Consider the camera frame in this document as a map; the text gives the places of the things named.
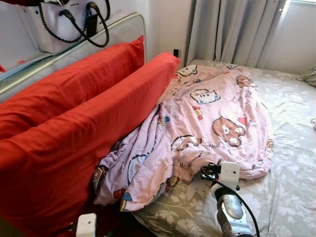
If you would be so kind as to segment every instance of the red pillow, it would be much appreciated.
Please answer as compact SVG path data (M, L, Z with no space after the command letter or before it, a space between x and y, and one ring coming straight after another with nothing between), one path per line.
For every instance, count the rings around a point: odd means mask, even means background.
M144 65L143 38L86 57L5 101L0 105L0 139L71 110L139 69Z
M49 237L76 221L96 165L146 118L178 65L161 54L76 108L1 140L0 216L28 236Z

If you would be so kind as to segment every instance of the cartoon print blanket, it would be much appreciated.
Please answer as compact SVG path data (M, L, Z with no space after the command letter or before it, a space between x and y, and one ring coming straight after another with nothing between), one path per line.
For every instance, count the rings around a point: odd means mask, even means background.
M272 128L257 90L243 67L178 71L163 102L101 160L92 177L94 203L121 199L121 210L141 209L220 159L239 163L242 179L265 175Z

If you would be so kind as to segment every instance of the curtain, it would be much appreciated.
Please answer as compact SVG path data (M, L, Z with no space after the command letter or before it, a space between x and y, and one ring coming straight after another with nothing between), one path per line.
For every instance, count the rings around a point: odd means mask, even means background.
M265 65L286 0L196 0L186 64L193 59Z

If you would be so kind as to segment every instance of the black handbag strap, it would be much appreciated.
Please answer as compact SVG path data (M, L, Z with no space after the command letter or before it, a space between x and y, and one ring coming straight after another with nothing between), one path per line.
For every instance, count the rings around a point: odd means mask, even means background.
M71 21L71 23L74 25L74 27L77 29L77 31L81 34L81 36L83 36L87 41L89 41L89 42L90 42L91 44L93 44L94 46L103 48L103 47L105 47L105 46L109 43L109 39L110 39L109 30L108 30L108 27L107 27L107 25L106 25L106 23L105 23L105 20L104 20L103 17L102 17L102 14L101 14L100 9L99 9L99 7L97 6L97 4L95 4L95 3L92 2L92 1L89 2L89 3L87 4L87 12L90 11L90 8L93 8L93 9L96 11L98 17L101 19L101 22L102 22L102 24L103 24L103 26L104 26L105 35L106 35L106 40L105 40L104 44L97 44L97 43L93 42L93 41L80 29L80 27L79 27L79 26L77 25L77 23L76 23L76 20L75 20L74 16L73 16L72 13L71 13L70 11L68 11L67 9L64 9L64 10L60 11L59 15L60 15L60 16L62 16L62 15L66 16L66 17Z
M109 3L109 0L105 0L105 3L106 3L106 6L107 6L107 16L105 18L105 20L108 20L110 18L110 13L111 13L111 10L110 10L110 3ZM73 15L71 14L70 11L68 10L62 10L59 15L64 15L66 16L70 21L71 23L74 25L74 27L79 31L80 33L80 36L78 36L77 38L75 38L74 40L67 40L67 39L63 39L63 38L60 38L59 36L57 36L56 34L54 34L47 26L46 22L45 22L45 18L44 18L44 14L43 14L43 10L42 10L42 7L41 7L41 4L39 4L39 14L40 14L40 18L41 18L41 21L42 21L42 24L44 25L45 27L45 30L47 30L47 32L52 35L53 37L55 37L56 39L58 39L59 41L61 42L64 42L64 43L75 43L75 42L78 42L82 37L84 37L86 40L88 40L90 43L92 43L93 45L97 46L97 47L105 47L108 42L109 42L109 31L108 31L108 27L106 26L105 24L105 20L103 19L101 13L100 13L100 10L98 8L98 6L94 3L94 2L90 2L87 4L87 9L88 8L93 8L95 9L95 11L97 12L98 16L100 17L101 19L101 22L104 26L104 30L105 30L105 34L106 34L106 42L105 44L96 44L95 42L93 42L92 40L90 40L90 38L84 33L85 30L86 30L86 22L84 23L84 27L83 29L81 30L79 28L79 26L76 24L76 21L75 21L75 18L73 17Z

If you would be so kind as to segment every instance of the bed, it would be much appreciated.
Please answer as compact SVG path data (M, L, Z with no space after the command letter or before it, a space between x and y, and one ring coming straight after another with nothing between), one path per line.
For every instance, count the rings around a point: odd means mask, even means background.
M194 60L219 70L230 64ZM316 235L315 88L298 75L248 68L269 109L274 130L270 172L240 180L239 194L254 213L263 237ZM159 237L221 237L210 182L194 176L177 183L149 206L133 212ZM254 230L250 216L248 223Z

